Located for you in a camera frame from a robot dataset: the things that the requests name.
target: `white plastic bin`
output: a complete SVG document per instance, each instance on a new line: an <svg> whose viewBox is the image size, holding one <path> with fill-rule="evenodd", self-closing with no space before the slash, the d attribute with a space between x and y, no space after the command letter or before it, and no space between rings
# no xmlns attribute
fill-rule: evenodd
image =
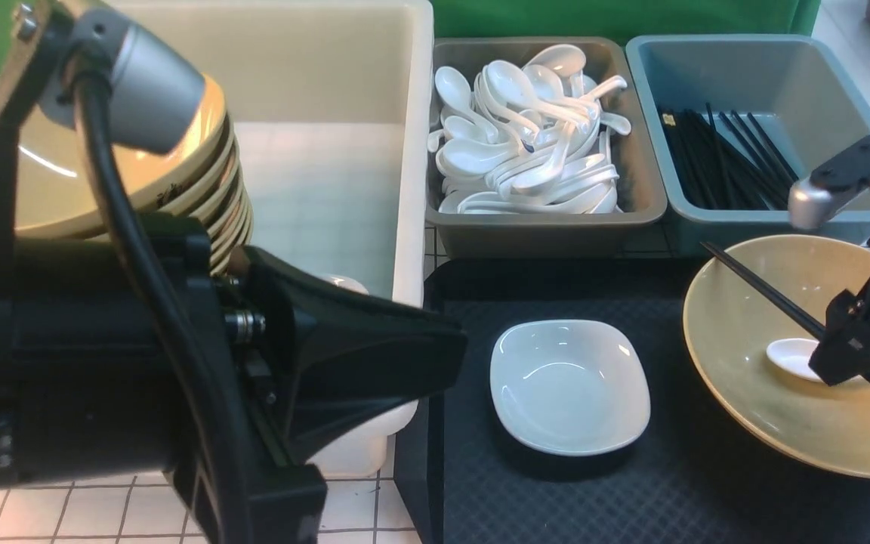
<svg viewBox="0 0 870 544"><path fill-rule="evenodd" d="M227 94L252 245L421 306L433 20L426 0L113 0ZM367 476L415 403L314 462Z"/></svg>

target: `white tile floor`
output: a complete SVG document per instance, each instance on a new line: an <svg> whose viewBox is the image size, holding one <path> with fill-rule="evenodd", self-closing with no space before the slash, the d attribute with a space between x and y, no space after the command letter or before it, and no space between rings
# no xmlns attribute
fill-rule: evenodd
<svg viewBox="0 0 870 544"><path fill-rule="evenodd" d="M814 37L827 44L870 104L870 27L865 0L824 0ZM425 275L448 261L434 228L426 230ZM628 242L628 257L666 255L662 227ZM393 445L389 460L393 458ZM391 464L375 478L329 482L322 544L420 544ZM0 542L206 544L159 474L113 476L41 489L0 491Z"/></svg>

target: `stack of bowls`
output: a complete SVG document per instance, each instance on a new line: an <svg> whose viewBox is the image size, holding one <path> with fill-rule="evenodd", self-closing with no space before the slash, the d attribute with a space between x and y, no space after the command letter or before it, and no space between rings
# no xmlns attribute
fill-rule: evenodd
<svg viewBox="0 0 870 544"><path fill-rule="evenodd" d="M200 220L211 237L211 272L221 274L233 248L251 239L253 212L224 91L205 79L200 108L171 152L117 147L114 154L135 209ZM108 241L84 172L76 133L36 108L21 130L15 234Z"/></svg>

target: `plastic bin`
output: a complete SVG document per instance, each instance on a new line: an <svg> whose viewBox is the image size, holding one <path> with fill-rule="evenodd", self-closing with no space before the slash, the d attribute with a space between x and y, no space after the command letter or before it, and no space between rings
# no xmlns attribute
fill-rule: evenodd
<svg viewBox="0 0 870 544"><path fill-rule="evenodd" d="M701 254L794 231L786 211L705 210L683 195L657 107L753 113L798 176L870 134L870 108L826 46L777 35L645 36L626 45L674 219L674 251ZM870 234L870 192L817 232L853 243Z"/></svg>
<svg viewBox="0 0 870 544"><path fill-rule="evenodd" d="M646 121L633 90L622 49L602 38L486 38L435 41L434 66L453 66L472 83L483 66L502 59L522 66L553 44L574 44L586 52L585 72L597 82L618 73L628 89L607 97L603 105L631 120L633 131L613 139L613 162L619 170L619 206L626 213L599 215L457 215L438 212L443 176L428 161L428 210L450 258L600 257L617 251L625 235L655 223L666 211L666 195L650 147ZM432 95L431 128L438 126L441 100Z"/></svg>
<svg viewBox="0 0 870 544"><path fill-rule="evenodd" d="M111 3L224 87L255 208L253 246L421 306L431 4ZM415 406L350 431L312 461L334 478L373 475Z"/></svg>

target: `bowl rim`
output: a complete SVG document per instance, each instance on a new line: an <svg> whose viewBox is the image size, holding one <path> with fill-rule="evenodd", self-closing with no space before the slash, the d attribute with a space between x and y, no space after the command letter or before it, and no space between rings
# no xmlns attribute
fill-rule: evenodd
<svg viewBox="0 0 870 544"><path fill-rule="evenodd" d="M767 240L773 240L778 238L813 238L815 240L822 241L824 243L833 243L839 246L846 246L848 248L854 248L856 251L864 251L870 252L870 250L866 247L861 247L857 244L852 244L850 242L845 242L843 240L837 240L835 238L828 238L826 236L816 236L812 234L774 234L771 236L761 236L758 238L752 238L750 240L746 240L743 242L739 242L738 244L732 245L731 247L725 250L726 252L731 252L737 248L745 247L750 244L756 244ZM703 266L700 267L700 270L697 271L697 274L693 277L693 281L690 282L690 286L688 286L686 290L686 295L683 297L683 312L681 312L681 324L683 324L683 343L686 345L687 351L690 353L690 359L693 361L694 368L697 368L697 374L700 375L700 378L704 380L705 385L707 385L708 391L711 392L711 395L717 400L718 403L723 407L723 409L727 410L729 414L734 418L736 422L740 424L743 428L749 431L753 436L760 438L760 441L763 441L764 444L769 445L776 449L777 451L795 459L797 461L805 462L805 464L811 465L812 467L817 467L821 469L825 469L825 471L835 472L838 474L845 474L849 476L856 476L857 478L869 478L870 479L870 471L859 471L859 469L854 469L850 467L845 467L845 465L836 465L833 462L826 462L824 460L818 459L813 455L804 453L797 448L790 447L788 444L784 444L784 442L777 440L774 437L771 437L770 434L764 433L763 430L760 430L759 427L755 426L750 422L746 417L743 416L724 396L721 392L714 386L714 383L711 381L708 373L703 369L699 362L699 356L697 354L697 350L694 349L693 343L690 341L690 335L687 334L688 325L690 322L687 318L687 300L690 300L690 296L694 293L695 289L698 289L701 279L704 275L704 272L712 269L714 263L716 262L716 258L711 258L710 261L704 263Z"/></svg>
<svg viewBox="0 0 870 544"><path fill-rule="evenodd" d="M614 407L622 407L622 409L629 410L633 406L646 407L645 413L646 416L640 419L640 423L638 425L634 425L633 433L630 437L626 438L626 440L621 440L619 442L615 442L615 444L611 444L608 447L598 447L598 448L587 448L587 449L577 449L577 450L566 450L566 449L556 449L552 447L546 447L543 444L534 444L534 442L527 440L527 438L523 437L522 434L517 433L511 427L511 421L507 417L503 416L501 410L498 409L498 405L500 405L500 399L498 399L498 395L496 393L496 388L493 386L492 378L493 376L497 376L498 372L494 372L493 369L497 368L497 365L493 363L496 360L495 354L498 352L498 345L501 344L501 341L504 340L505 337L511 334L511 332L525 328L528 326L535 326L541 324L556 324L556 323L586 323L587 326L596 326L598 328L608 328L615 333L618 333L619 336L625 338L628 342L629 347L632 348L633 357L628 360L634 361L635 364L632 366L639 372L639 379L635 380L635 387L640 392L639 396L624 396L625 400L628 402L625 406L619 406L618 403L614 403ZM595 455L602 455L605 453L610 453L613 451L617 451L619 449L628 447L629 444L635 442L639 437L643 436L643 432L646 430L646 427L649 426L649 418L653 412L653 400L650 399L649 396L649 385L646 383L646 372L643 371L643 363L640 362L639 355L636 354L636 348L633 347L633 343L629 340L629 337L626 337L623 331L615 328L613 325L605 323L605 321L597 321L597 320L534 320L534 321L526 321L525 323L518 323L512 325L512 327L508 327L502 334L498 335L498 338L493 345L492 354L489 361L489 393L492 396L492 407L498 417L498 420L503 425L505 431L515 440L519 442L519 444L525 445L525 447L534 449L535 451L539 451L542 453L546 453L549 455L556 455L560 457L591 457Z"/></svg>

